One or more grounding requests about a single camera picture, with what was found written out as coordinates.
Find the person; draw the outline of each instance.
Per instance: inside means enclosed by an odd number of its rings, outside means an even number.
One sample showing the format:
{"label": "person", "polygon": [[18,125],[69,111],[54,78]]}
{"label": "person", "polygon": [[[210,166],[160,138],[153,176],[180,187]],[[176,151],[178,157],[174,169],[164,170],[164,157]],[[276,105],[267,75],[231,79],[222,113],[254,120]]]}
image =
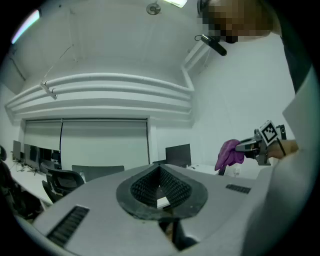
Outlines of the person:
{"label": "person", "polygon": [[[267,0],[198,0],[198,14],[208,24],[209,35],[220,36],[227,43],[245,42],[279,35],[284,46],[294,91],[297,92],[307,76],[312,62],[295,30]],[[244,157],[235,152],[240,141],[226,141],[219,153],[216,171],[226,165],[242,164]],[[295,140],[281,140],[286,155],[299,147]],[[284,154],[278,143],[268,147],[268,158],[282,159]]]}

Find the desk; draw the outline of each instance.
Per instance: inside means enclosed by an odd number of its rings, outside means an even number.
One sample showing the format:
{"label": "desk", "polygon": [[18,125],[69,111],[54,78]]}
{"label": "desk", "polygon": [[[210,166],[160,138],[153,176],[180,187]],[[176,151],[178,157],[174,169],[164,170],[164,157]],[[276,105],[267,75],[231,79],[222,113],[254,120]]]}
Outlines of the desk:
{"label": "desk", "polygon": [[[30,194],[34,195],[36,198],[38,198],[41,201],[41,204],[43,202],[48,205],[53,204],[42,186],[42,181],[47,181],[47,177],[44,173],[36,172],[34,174],[33,171],[28,171],[30,170],[28,166],[25,166],[23,168],[24,171],[18,171],[22,169],[21,165],[16,164],[11,159],[7,159],[5,163],[8,165],[9,168],[12,167],[10,170],[11,176],[21,187],[23,187]],[[215,167],[211,165],[193,164],[187,168],[195,172],[206,173],[211,175],[216,175],[218,173],[218,171],[215,171]],[[169,202],[166,197],[157,200],[158,208],[163,208],[167,205],[169,205]]]}
{"label": "desk", "polygon": [[28,166],[21,167],[20,164],[13,162],[11,159],[5,161],[6,165],[11,168],[11,176],[21,187],[23,187],[30,194],[34,195],[40,201],[52,205],[52,201],[48,197],[44,187],[42,186],[42,181],[47,181],[46,175],[44,173],[34,173],[33,171],[28,171],[30,168]]}
{"label": "desk", "polygon": [[215,170],[213,165],[205,165],[205,164],[192,164],[187,167],[187,169],[199,173],[217,175],[219,171]]}

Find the office chair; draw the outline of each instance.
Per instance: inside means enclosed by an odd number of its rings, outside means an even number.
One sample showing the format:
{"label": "office chair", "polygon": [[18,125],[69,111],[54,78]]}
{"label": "office chair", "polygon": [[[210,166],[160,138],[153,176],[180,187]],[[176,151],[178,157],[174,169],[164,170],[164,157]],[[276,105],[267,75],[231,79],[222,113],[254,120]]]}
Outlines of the office chair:
{"label": "office chair", "polygon": [[42,166],[47,169],[47,184],[42,182],[42,185],[53,203],[85,183],[81,176],[74,171],[53,169],[44,163]]}
{"label": "office chair", "polygon": [[124,172],[125,167],[123,165],[118,165],[118,166],[72,165],[72,170],[77,173],[83,172],[85,182],[89,182],[97,178]]}
{"label": "office chair", "polygon": [[50,198],[50,200],[52,201],[52,203],[55,203],[56,201],[58,201],[59,199],[61,199],[63,196],[60,194],[55,194],[52,189],[50,188],[49,184],[47,182],[45,182],[44,180],[42,181],[42,186],[44,191],[46,192],[46,194],[48,195],[48,197]]}

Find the human hand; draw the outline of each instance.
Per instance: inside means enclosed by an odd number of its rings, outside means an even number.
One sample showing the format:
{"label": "human hand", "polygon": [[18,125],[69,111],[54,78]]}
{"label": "human hand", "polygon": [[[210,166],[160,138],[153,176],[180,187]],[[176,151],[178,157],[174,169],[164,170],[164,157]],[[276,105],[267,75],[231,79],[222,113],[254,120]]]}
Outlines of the human hand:
{"label": "human hand", "polygon": [[[292,154],[299,149],[295,140],[280,140],[280,142],[286,155]],[[282,152],[279,143],[275,141],[268,147],[267,156],[268,158],[282,159],[285,155]]]}
{"label": "human hand", "polygon": [[235,151],[236,145],[238,144],[240,144],[240,141],[236,139],[231,139],[223,143],[214,167],[215,171],[225,166],[232,166],[235,163],[242,164],[244,162],[245,153]]}

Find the white wall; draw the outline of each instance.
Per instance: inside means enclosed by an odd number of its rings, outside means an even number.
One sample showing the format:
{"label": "white wall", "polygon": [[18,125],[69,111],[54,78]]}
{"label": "white wall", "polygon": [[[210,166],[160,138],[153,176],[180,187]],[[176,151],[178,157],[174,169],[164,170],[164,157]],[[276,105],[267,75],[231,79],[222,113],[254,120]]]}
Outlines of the white wall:
{"label": "white wall", "polygon": [[[24,89],[30,85],[33,87],[7,105],[12,115],[16,119],[26,120],[150,116],[190,119],[190,90],[168,82],[171,79],[175,82],[175,79],[170,72],[164,71],[165,67],[154,69],[151,66],[145,68],[144,65],[127,63],[120,68],[114,63],[113,67],[108,68],[103,61],[95,60],[78,63],[72,69],[69,64],[59,65],[58,70],[46,77],[46,85],[58,94],[56,100],[39,86],[44,74],[32,76],[26,81]],[[142,76],[118,77],[113,74],[117,72]]]}
{"label": "white wall", "polygon": [[[199,34],[202,24],[197,22],[193,1],[188,1],[183,8],[161,1],[159,15],[146,12],[151,2],[65,0],[59,7],[55,1],[46,1],[41,7],[41,18],[21,35],[9,55],[26,79],[35,80],[37,84],[52,65],[55,66],[50,75],[57,69],[77,73],[77,65],[68,67],[65,64],[80,65],[92,59],[101,59],[99,66],[105,73],[114,69],[113,65],[119,61],[121,66],[128,63],[133,70],[137,63],[144,63],[147,70],[150,65],[171,74],[171,70],[180,69],[188,51],[195,45],[194,36]],[[73,47],[58,61],[70,46]],[[130,74],[126,68],[118,69],[118,73],[121,70]],[[17,75],[14,69],[9,71],[10,78]]]}
{"label": "white wall", "polygon": [[[227,55],[212,50],[205,69],[200,62],[202,72],[193,76],[193,131],[200,158],[209,165],[216,164],[225,141],[252,137],[266,120],[284,124],[287,138],[294,139],[282,114],[295,92],[280,37],[223,46]],[[240,177],[252,179],[261,169],[253,159],[245,159],[240,168]]]}
{"label": "white wall", "polygon": [[145,122],[65,122],[61,134],[63,170],[78,166],[148,165]]}
{"label": "white wall", "polygon": [[[153,121],[152,135],[149,134],[150,161],[166,159],[166,148],[190,144],[192,164],[201,163],[199,141],[190,122],[173,122],[168,120]],[[157,159],[153,159],[153,150]]]}
{"label": "white wall", "polygon": [[[21,65],[17,63],[16,65],[23,75],[24,71]],[[14,94],[19,94],[25,83],[8,55],[5,56],[0,65],[0,83],[6,85]]]}
{"label": "white wall", "polygon": [[11,90],[0,83],[0,145],[6,150],[8,158],[11,158],[10,152],[13,150],[13,141],[23,142],[21,124],[12,123],[5,109],[5,103],[14,96],[15,94]]}

